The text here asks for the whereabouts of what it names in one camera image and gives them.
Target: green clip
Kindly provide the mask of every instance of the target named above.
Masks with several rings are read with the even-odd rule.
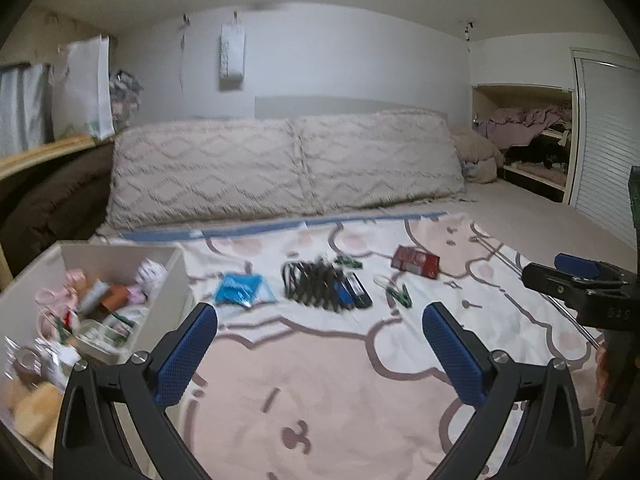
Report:
[[[129,328],[135,328],[137,323],[135,323],[134,321],[130,320],[127,317],[121,316],[120,314],[118,314],[117,312],[112,312],[111,315],[117,319],[119,322],[124,323],[125,325],[127,325]]]
[[[60,342],[62,344],[66,343],[66,340],[71,337],[71,332],[66,329],[64,322],[58,317],[54,316],[54,322],[56,324],[56,330],[58,330],[58,336],[60,337]]]
[[[362,262],[351,258],[350,256],[336,256],[334,263],[343,267],[349,267],[350,269],[361,269]]]
[[[411,308],[412,306],[414,306],[413,302],[411,301],[411,297],[409,296],[409,291],[406,290],[406,285],[404,283],[402,284],[402,292],[400,292],[393,286],[388,286],[386,288],[386,291],[391,295],[392,298],[394,298],[394,300],[396,300],[405,308]]]

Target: white bag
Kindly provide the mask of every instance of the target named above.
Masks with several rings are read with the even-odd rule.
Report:
[[[220,79],[244,79],[244,27],[227,23],[220,31]]]
[[[113,135],[109,95],[109,38],[96,36],[58,49],[51,83],[53,136]]]

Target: white closet door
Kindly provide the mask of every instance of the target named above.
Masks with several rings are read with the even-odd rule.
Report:
[[[580,137],[571,204],[635,248],[628,178],[640,165],[640,70],[574,56]]]

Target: headboard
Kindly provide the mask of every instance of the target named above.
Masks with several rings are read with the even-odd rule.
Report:
[[[256,119],[293,119],[303,116],[332,114],[370,114],[382,110],[416,108],[408,105],[372,99],[336,97],[327,95],[307,96],[257,96],[255,98]],[[447,114],[429,110],[447,121]]]

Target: pillow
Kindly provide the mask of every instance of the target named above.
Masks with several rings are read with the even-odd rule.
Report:
[[[497,167],[502,167],[504,157],[498,147],[471,128],[452,128],[451,136],[461,161],[479,162],[493,157]]]
[[[148,124],[115,141],[107,224],[117,230],[308,212],[287,121]]]
[[[464,189],[444,120],[423,110],[294,122],[316,211],[389,205]]]

